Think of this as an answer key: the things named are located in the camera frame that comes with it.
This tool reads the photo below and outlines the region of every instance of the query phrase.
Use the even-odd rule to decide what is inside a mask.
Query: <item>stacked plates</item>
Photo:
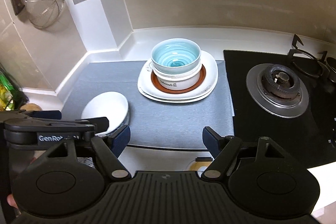
[[[145,97],[158,102],[189,103],[202,100],[209,96],[217,84],[218,68],[216,60],[208,52],[201,51],[201,63],[205,67],[206,76],[201,85],[192,91],[182,94],[169,94],[158,90],[151,81],[152,59],[142,67],[138,78],[138,90]]]

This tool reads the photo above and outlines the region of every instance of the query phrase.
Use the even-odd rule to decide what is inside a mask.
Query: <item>human hand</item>
[[[9,194],[9,195],[7,196],[7,203],[8,203],[10,206],[12,206],[12,207],[18,209],[17,204],[16,204],[16,202],[15,202],[14,197],[13,197],[12,194]]]

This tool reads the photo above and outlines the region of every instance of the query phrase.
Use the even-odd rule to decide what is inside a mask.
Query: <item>gas burner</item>
[[[309,103],[305,84],[283,65],[254,66],[247,74],[246,86],[258,105],[282,118],[302,115]]]

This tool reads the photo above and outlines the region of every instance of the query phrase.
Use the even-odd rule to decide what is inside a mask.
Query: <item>gray countertop mat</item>
[[[103,92],[116,91],[122,93],[129,103],[132,145],[204,149],[202,130],[205,126],[222,136],[234,134],[224,61],[217,61],[218,82],[212,93],[198,102],[184,104],[156,102],[140,94],[137,80],[144,63],[90,63],[79,76],[63,107],[63,119],[80,119],[92,98]]]

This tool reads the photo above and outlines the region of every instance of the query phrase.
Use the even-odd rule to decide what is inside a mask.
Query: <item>green packaged item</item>
[[[15,88],[6,78],[6,76],[0,72],[0,111],[14,110],[14,98],[16,93]]]

